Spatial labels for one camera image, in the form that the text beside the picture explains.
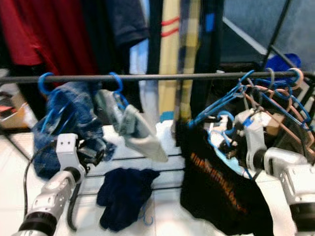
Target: gray wall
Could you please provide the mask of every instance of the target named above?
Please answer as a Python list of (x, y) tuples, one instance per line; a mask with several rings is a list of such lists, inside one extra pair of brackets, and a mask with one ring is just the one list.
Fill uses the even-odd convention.
[[(224, 15), (264, 47), (275, 29), (285, 0), (225, 0)], [(315, 0), (293, 0), (276, 46), (296, 53), (302, 69), (315, 71)]]

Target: black t-shirt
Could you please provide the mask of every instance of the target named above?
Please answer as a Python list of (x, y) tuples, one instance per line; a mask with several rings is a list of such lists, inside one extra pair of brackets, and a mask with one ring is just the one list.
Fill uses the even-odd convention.
[(273, 235), (270, 210), (259, 187), (217, 157), (207, 132), (178, 124), (176, 137), (186, 165), (181, 205), (227, 235)]

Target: red cloth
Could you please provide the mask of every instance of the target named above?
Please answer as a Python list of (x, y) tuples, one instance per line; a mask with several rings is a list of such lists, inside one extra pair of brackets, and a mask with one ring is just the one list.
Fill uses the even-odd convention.
[(77, 0), (1, 0), (0, 20), (15, 64), (45, 63), (56, 75), (96, 73)]

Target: white tile floor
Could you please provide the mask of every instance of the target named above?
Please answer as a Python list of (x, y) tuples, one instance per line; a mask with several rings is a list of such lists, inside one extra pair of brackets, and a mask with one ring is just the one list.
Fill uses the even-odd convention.
[[(180, 149), (174, 147), (174, 141), (170, 134), (170, 121), (157, 125), (157, 136), (160, 138), (167, 154), (178, 154)], [(124, 141), (111, 126), (104, 127), (105, 138), (118, 145), (114, 158), (141, 156), (141, 154), (125, 147)], [(31, 155), (33, 151), (32, 134), (13, 135), (13, 139)], [(13, 146), (0, 136), (0, 235), (10, 236), (15, 233), (23, 220), (23, 174), (26, 160)], [(179, 156), (169, 158), (167, 163), (152, 162), (149, 159), (132, 161), (102, 162), (92, 169), (90, 174), (103, 174), (117, 167), (124, 168), (152, 168), (155, 170), (177, 169), (184, 167), (184, 160)], [(272, 178), (261, 177), (260, 188), (266, 199), (271, 203), (271, 209), (275, 208), (274, 232), (275, 235), (293, 235), (294, 225), (290, 219), (290, 212), (285, 203), (284, 195), (279, 182)], [(169, 187), (181, 185), (183, 172), (167, 172), (154, 181), (154, 187)], [(97, 192), (103, 183), (103, 178), (86, 179), (81, 187), (81, 192)], [(40, 192), (44, 181), (36, 177), (33, 168), (28, 175), (29, 205)], [(146, 217), (154, 223), (146, 226), (142, 219), (133, 223), (130, 227), (118, 232), (102, 230), (99, 219), (104, 208), (95, 205), (95, 196), (79, 197), (74, 210), (74, 223), (78, 227), (76, 233), (69, 230), (64, 213), (59, 221), (55, 235), (57, 236), (223, 236), (210, 223), (195, 220), (181, 207), (179, 203), (179, 189), (155, 191), (147, 206)]]

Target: black cable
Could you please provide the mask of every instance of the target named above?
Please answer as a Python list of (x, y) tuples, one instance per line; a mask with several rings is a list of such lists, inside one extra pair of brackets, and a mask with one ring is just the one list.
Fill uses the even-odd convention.
[(41, 153), (42, 151), (44, 151), (46, 148), (51, 147), (53, 145), (55, 145), (57, 143), (57, 141), (52, 141), (51, 143), (47, 144), (46, 146), (42, 147), (41, 149), (39, 149), (36, 153), (34, 153), (34, 155), (32, 156), (32, 158), (29, 160), (25, 171), (24, 171), (24, 180), (23, 180), (23, 191), (24, 191), (24, 217), (26, 216), (26, 214), (28, 213), (28, 190), (27, 190), (27, 177), (28, 177), (28, 172), (29, 172), (29, 168), (31, 166), (31, 163), (33, 162), (34, 158)]

